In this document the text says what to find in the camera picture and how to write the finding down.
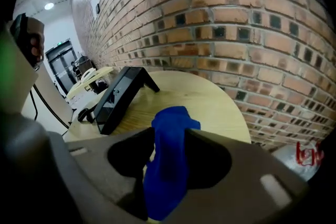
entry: desk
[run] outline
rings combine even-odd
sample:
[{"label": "desk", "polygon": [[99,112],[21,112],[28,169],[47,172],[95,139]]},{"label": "desk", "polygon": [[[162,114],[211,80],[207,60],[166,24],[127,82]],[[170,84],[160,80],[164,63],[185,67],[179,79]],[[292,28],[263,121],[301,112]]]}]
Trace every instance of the desk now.
[{"label": "desk", "polygon": [[[170,106],[183,105],[189,115],[201,123],[201,130],[251,143],[250,135],[240,110],[234,101],[217,85],[194,74],[178,71],[149,73],[158,93],[144,87],[139,90],[119,126],[112,134],[151,126],[155,115]],[[104,92],[88,103],[90,108],[99,102]],[[96,123],[71,124],[66,142],[100,137]]]},{"label": "desk", "polygon": [[73,85],[71,87],[70,91],[67,94],[67,98],[71,99],[77,93],[79,93],[80,91],[82,91],[86,86],[88,86],[91,83],[95,82],[97,79],[99,79],[99,78],[107,75],[111,71],[113,71],[113,67],[103,67],[103,68],[97,70],[97,74],[95,76],[93,76],[91,79],[87,80],[86,82],[80,83],[80,81],[78,81],[75,85]]}]

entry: brick wall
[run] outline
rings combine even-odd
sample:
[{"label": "brick wall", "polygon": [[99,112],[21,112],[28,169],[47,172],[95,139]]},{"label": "brick wall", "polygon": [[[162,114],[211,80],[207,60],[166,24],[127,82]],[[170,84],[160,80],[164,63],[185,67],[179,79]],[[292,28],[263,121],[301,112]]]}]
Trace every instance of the brick wall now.
[{"label": "brick wall", "polygon": [[211,80],[269,150],[320,141],[336,126],[336,43],[323,0],[99,0],[97,19],[90,1],[72,0],[72,10],[98,67]]}]

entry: blue cloth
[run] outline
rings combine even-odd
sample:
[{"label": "blue cloth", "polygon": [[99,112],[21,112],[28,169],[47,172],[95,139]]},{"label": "blue cloth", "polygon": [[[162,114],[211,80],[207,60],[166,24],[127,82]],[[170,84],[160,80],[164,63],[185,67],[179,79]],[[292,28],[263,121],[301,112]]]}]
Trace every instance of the blue cloth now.
[{"label": "blue cloth", "polygon": [[186,193],[188,166],[184,152],[184,130],[201,129],[184,106],[173,106],[155,115],[155,158],[148,162],[143,182],[148,216],[163,220]]}]

